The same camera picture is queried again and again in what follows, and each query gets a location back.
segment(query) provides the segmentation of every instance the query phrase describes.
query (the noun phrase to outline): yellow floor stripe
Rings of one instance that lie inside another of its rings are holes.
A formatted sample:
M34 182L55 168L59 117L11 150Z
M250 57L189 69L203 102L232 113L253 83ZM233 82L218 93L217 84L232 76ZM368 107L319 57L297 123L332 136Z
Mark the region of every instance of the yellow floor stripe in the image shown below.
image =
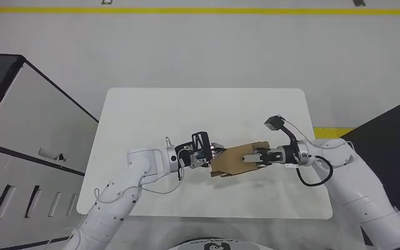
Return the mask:
M316 139L335 139L352 130L350 127L314 127L314 134Z
M400 9L276 9L223 7L0 7L0 13L50 14L248 14L248 15L400 15Z

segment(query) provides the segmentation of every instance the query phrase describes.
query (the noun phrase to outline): white table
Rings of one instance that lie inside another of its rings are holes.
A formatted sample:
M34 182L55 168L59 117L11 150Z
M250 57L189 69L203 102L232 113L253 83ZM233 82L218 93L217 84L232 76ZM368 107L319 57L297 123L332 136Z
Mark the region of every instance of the white table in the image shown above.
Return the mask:
M283 132L264 126L264 121L276 114L314 139L306 98L299 89L111 89L77 210L87 213L95 200L93 189L102 190L110 179L123 174L128 167L128 149L165 147L166 136L175 145L186 143L198 131L207 131L211 141L226 147L255 141L269 141L271 147L288 144ZM319 181L312 168L301 171L308 182ZM211 178L209 172L186 169L181 187L171 194L144 192L131 215L287 219L332 216L326 188L303 186L295 169L273 164L229 178ZM177 175L171 174L146 187L167 191L177 183Z

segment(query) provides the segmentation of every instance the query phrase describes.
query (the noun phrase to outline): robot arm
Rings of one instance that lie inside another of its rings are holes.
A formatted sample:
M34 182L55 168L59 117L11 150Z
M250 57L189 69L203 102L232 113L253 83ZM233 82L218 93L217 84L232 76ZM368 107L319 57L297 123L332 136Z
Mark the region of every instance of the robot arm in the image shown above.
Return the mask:
M273 116L266 121L272 130L282 130L290 137L290 145L276 149L256 149L245 155L245 162L263 165L292 163L312 166L330 195L341 204L364 229L378 249L400 248L400 216L391 206L382 183L363 159L343 139L318 139L297 141L286 127L284 119Z
M208 166L220 145L209 142L206 132L192 135L192 141L174 147L168 137L167 147L154 149L135 148L127 153L127 171L109 181L96 202L74 230L73 237L64 250L102 250L107 247L124 220L141 197L141 186L156 182L168 174L187 166ZM156 153L161 155L162 167L158 167Z

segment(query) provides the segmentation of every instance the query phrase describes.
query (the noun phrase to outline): brown cardboard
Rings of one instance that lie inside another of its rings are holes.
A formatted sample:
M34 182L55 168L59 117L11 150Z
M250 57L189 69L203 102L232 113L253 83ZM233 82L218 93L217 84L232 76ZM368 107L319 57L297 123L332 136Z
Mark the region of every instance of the brown cardboard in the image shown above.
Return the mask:
M256 148L269 148L269 143L254 142L226 149L216 159L211 160L211 177L227 177L259 169L256 163L243 162L243 156L252 154Z

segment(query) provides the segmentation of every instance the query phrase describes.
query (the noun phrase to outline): cabinet door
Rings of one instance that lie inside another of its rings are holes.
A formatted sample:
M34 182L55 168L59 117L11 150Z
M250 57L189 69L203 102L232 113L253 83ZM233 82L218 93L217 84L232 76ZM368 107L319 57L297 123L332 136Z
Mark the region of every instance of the cabinet door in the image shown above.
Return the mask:
M0 248L69 236L83 177L0 153Z
M0 102L1 147L81 172L97 125L27 64Z

